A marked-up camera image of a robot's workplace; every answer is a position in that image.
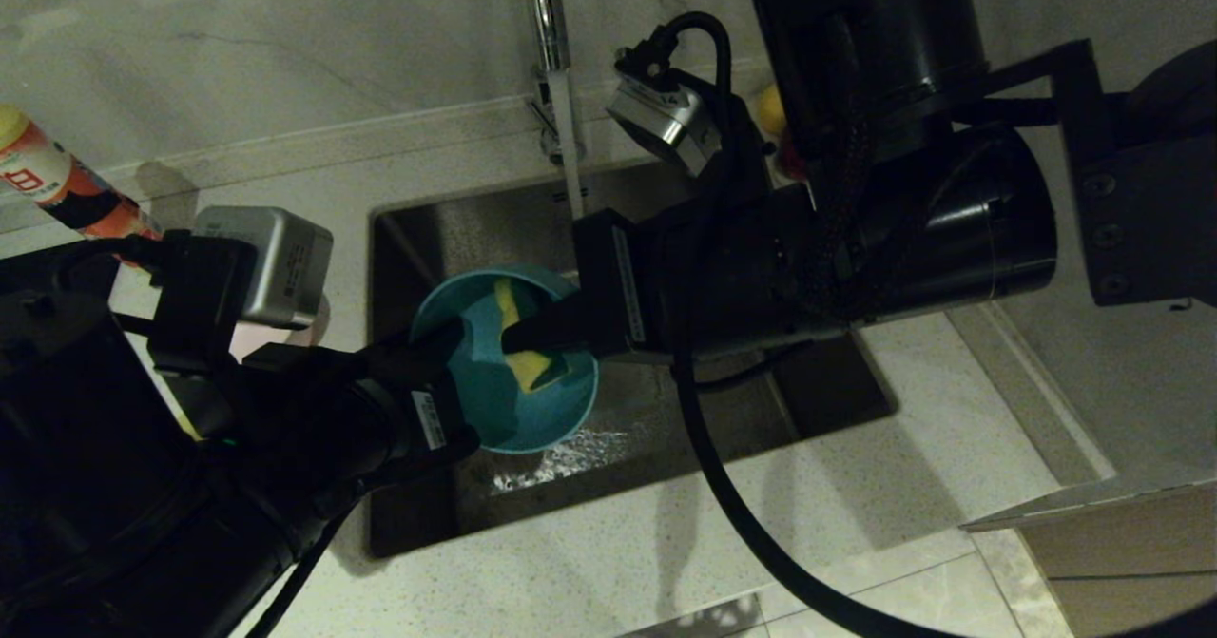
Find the countertop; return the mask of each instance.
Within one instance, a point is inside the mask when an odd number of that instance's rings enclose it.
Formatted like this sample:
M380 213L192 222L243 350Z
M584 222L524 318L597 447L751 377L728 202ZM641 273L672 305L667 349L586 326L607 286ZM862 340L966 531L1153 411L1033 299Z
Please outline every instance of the countertop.
M584 169L644 160L607 119L583 130ZM329 228L323 345L357 349L366 342L374 214L556 177L535 131L483 134L156 198L151 209L189 218L202 206L282 206ZM0 235L0 257L74 239L54 224L22 229ZM151 314L156 298L141 273L123 268L111 303ZM1059 488L944 315L862 340L899 404L894 416L730 466L797 560L818 567L892 548ZM608 637L772 583L696 474L392 560L364 555L365 526L359 513L343 527L275 636Z

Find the backsplash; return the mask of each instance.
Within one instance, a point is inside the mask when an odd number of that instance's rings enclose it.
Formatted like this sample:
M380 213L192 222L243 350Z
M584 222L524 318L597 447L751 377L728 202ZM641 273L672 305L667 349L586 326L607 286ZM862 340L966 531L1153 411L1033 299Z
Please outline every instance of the backsplash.
M763 56L748 0L565 0L574 80L690 9ZM27 0L0 9L0 101L116 167L521 95L526 0ZM690 38L708 61L708 41Z

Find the sink basin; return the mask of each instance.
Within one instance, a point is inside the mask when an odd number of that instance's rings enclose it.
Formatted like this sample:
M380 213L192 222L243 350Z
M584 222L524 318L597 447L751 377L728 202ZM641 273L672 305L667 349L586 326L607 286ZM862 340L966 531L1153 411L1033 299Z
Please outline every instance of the sink basin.
M694 180L649 164L583 179L589 213L639 222L690 198ZM371 337L408 329L444 279L503 263L533 263L578 281L561 181L378 214L372 228ZM717 379L764 353L699 366ZM891 414L892 405L849 337L791 357L702 409L724 460L787 446ZM372 496L370 552L405 553L697 469L664 368L605 363L591 414L570 440L533 455L482 450L444 474Z

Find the faucet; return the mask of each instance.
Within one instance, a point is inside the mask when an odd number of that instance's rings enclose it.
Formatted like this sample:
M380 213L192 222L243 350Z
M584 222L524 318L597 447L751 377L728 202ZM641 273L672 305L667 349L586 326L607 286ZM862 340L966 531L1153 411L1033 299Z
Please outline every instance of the faucet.
M542 151L555 166L562 164L562 138L559 130L557 113L554 111L551 82L566 80L571 66L571 50L566 40L566 17L562 0L528 0L529 23L537 40L538 62L533 67L533 97L528 108L542 124ZM583 150L574 142L577 161Z

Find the blue bowl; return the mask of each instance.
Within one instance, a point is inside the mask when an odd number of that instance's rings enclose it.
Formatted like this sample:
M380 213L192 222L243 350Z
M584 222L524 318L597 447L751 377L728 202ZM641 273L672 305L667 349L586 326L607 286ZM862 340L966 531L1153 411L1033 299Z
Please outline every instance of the blue bowl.
M456 379L465 421L494 453L538 453L574 433L596 399L600 365L591 353L565 353L570 371L551 385L526 393L503 359L499 337L503 314L494 300L494 282L511 278L534 284L554 297L566 298L577 289L561 276L535 265L500 265L456 275L422 301L410 328L416 341L443 323L460 318L465 336L448 362Z

